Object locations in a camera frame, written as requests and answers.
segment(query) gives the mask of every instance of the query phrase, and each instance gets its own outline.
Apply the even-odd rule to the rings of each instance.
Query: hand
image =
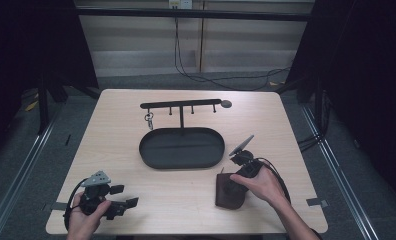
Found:
[[[80,203],[80,197],[83,192],[76,194],[73,200],[73,205],[78,206]],[[94,213],[87,216],[85,215],[80,207],[73,208],[70,213],[70,223],[68,228],[67,239],[70,240],[84,240],[90,239],[92,234],[96,231],[99,226],[102,215],[110,207],[111,201],[105,200],[98,205]]]
[[[230,179],[244,185],[255,196],[268,202],[278,214],[290,239],[319,239],[286,199],[279,181],[270,169],[260,168],[254,178],[232,174]]]
[[[264,166],[260,168],[260,171],[254,178],[245,178],[238,174],[232,174],[230,179],[244,185],[255,196],[268,202],[275,209],[278,204],[285,201],[288,202],[276,176],[270,169]]]

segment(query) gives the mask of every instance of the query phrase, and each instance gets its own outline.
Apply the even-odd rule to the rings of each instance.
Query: black cable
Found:
[[[330,110],[331,110],[331,102],[330,102],[329,98],[327,97],[326,92],[323,92],[322,101],[323,101],[323,103],[322,103],[323,106],[322,106],[321,129],[317,135],[310,136],[310,137],[307,137],[301,141],[298,141],[298,145],[300,147],[301,153],[307,151],[311,147],[318,144],[326,136],[326,133],[328,131],[328,126],[329,126],[329,116],[330,116]]]
[[[262,158],[262,157],[258,157],[255,158],[256,160],[264,160],[268,163],[268,165],[273,168],[273,170],[279,175],[279,172],[277,171],[277,169],[275,168],[275,165],[272,164],[272,162],[270,162],[269,160],[267,160],[266,158]]]
[[[275,74],[278,74],[280,72],[283,71],[289,71],[290,67],[287,68],[283,68],[283,69],[273,69],[271,71],[269,71],[267,74],[264,75],[260,75],[260,76],[250,76],[250,77],[222,77],[222,78],[214,78],[214,79],[209,79],[209,78],[205,78],[205,77],[201,77],[201,76],[191,76],[188,73],[186,73],[185,68],[183,67],[183,63],[182,63],[182,58],[181,58],[181,51],[180,51],[180,41],[179,41],[179,22],[178,19],[175,18],[175,25],[176,25],[176,33],[175,33],[175,54],[174,54],[174,63],[175,63],[175,67],[176,70],[184,77],[189,78],[192,81],[195,82],[201,82],[201,83],[205,83],[205,82],[211,82],[217,86],[223,87],[223,88],[227,88],[230,90],[234,90],[234,91],[256,91],[256,90],[260,90],[264,87],[267,86],[268,82],[269,82],[269,77],[273,76]],[[179,69],[178,65],[177,65],[177,59],[179,58],[179,64],[180,64],[180,68]],[[233,87],[229,87],[223,84],[220,84],[216,81],[220,81],[220,80],[228,80],[228,79],[258,79],[258,78],[266,78],[266,80],[264,81],[264,84],[262,84],[259,87],[256,88],[252,88],[252,89],[238,89],[238,88],[233,88]]]
[[[65,210],[64,215],[63,215],[63,217],[64,217],[64,225],[65,225],[67,231],[68,231],[68,227],[69,227],[69,223],[70,223],[70,214],[71,214],[71,211],[73,210],[73,208],[79,207],[79,205],[77,205],[77,206],[75,206],[75,207],[73,207],[73,208],[70,207],[71,202],[73,201],[73,198],[74,198],[74,195],[75,195],[76,192],[77,192],[77,189],[79,189],[80,185],[82,185],[82,183],[83,183],[84,181],[86,181],[86,180],[87,180],[87,178],[83,179],[81,182],[79,182],[79,183],[77,184],[77,186],[74,188],[73,192],[71,192],[70,198],[68,199],[67,206],[66,206],[66,210]]]

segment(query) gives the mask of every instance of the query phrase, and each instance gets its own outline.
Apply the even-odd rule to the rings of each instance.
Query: human hand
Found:
[[[80,197],[83,192],[77,193],[73,200],[73,205],[78,206],[80,203]],[[85,215],[80,207],[75,207],[70,213],[70,223],[68,228],[67,239],[69,240],[84,240],[90,239],[92,234],[96,231],[100,224],[102,215],[110,207],[111,201],[105,200],[100,203],[91,215]]]
[[[275,209],[279,204],[283,204],[285,201],[288,202],[279,181],[267,167],[260,168],[260,171],[254,178],[246,178],[238,174],[232,174],[230,179],[244,185],[254,193],[255,196],[268,202],[270,206]]]

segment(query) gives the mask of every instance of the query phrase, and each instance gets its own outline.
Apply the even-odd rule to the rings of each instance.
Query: key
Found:
[[[145,115],[145,121],[147,121],[148,122],[148,127],[149,127],[149,130],[153,130],[154,129],[154,126],[152,125],[152,118],[154,117],[154,114],[152,113],[152,112],[149,112],[149,113],[147,113],[146,115]]]

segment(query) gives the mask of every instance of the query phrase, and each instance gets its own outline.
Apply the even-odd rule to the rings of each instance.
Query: white wall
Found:
[[[168,8],[168,0],[77,0],[76,4]],[[193,1],[193,9],[224,11],[309,13],[312,6],[311,0]],[[80,19],[98,76],[176,72],[173,18],[81,16]],[[303,22],[179,19],[182,63],[188,72],[266,71],[287,67],[295,56],[304,28]]]

